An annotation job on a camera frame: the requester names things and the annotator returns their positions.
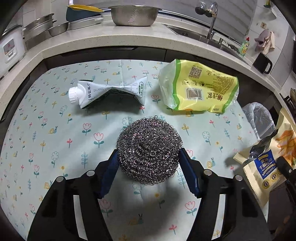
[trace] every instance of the mug handle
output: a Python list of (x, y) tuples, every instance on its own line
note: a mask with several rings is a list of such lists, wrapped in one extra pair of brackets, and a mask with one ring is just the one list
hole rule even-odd
[(270, 71), (271, 71), (271, 69), (272, 69), (272, 62), (271, 62), (271, 60), (268, 59), (268, 62), (269, 62), (269, 64), (270, 64), (270, 67), (269, 67), (269, 70), (268, 70), (268, 71), (266, 71), (266, 70), (264, 71), (265, 74), (269, 74)]

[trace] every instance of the white bottle cap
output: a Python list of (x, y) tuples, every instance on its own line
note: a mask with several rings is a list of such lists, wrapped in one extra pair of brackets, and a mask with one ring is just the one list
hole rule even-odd
[(69, 100), (71, 103), (78, 103), (79, 99), (83, 97), (83, 91), (79, 89), (78, 87), (72, 87), (69, 89)]

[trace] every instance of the blue gripper pad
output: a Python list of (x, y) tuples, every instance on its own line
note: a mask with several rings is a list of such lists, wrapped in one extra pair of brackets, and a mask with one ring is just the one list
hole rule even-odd
[(118, 151), (115, 150), (109, 158), (109, 165), (105, 171), (101, 182), (101, 197), (103, 198), (109, 193), (115, 175), (117, 173), (119, 162), (117, 158)]
[(191, 167), (191, 164), (189, 163), (189, 160), (190, 160), (190, 157), (188, 156), (186, 150), (184, 148), (181, 148), (179, 151), (179, 163), (180, 163), (181, 169), (184, 173), (184, 177), (188, 184), (189, 190), (191, 191), (192, 194), (194, 194), (197, 198), (199, 198), (201, 195), (201, 191), (198, 188), (198, 178), (194, 173)]

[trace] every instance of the barcode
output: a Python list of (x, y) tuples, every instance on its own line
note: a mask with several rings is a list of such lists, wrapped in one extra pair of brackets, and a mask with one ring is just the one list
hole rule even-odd
[(202, 100), (202, 90), (201, 89), (196, 89), (196, 88), (188, 88), (186, 89), (187, 91), (187, 99), (188, 100)]
[(193, 66), (188, 76), (191, 78), (199, 79), (201, 72), (202, 72), (201, 68)]

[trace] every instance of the dish soap bottle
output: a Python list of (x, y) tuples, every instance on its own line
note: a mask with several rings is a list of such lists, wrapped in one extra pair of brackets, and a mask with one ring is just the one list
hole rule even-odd
[(250, 38), (247, 37), (247, 39), (244, 40), (244, 41), (242, 42), (242, 45), (241, 45), (241, 47), (239, 48), (239, 53), (240, 53), (242, 56), (244, 56), (244, 55), (246, 54), (246, 51), (247, 51), (247, 49), (248, 49), (248, 47), (249, 47), (249, 45), (250, 45), (249, 41), (250, 41)]

